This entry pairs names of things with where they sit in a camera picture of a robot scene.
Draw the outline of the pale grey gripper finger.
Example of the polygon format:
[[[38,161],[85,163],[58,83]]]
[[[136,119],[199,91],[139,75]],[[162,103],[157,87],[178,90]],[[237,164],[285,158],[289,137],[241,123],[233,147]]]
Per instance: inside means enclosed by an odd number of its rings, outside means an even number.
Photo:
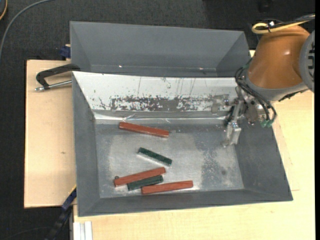
[[[233,122],[231,124],[230,143],[232,145],[236,145],[238,143],[241,131],[241,127],[239,127],[239,125],[236,122]]]
[[[223,141],[221,142],[221,145],[226,148],[227,146],[230,146],[232,144],[232,134],[233,134],[233,126],[231,123],[228,123],[225,128],[225,136]]]

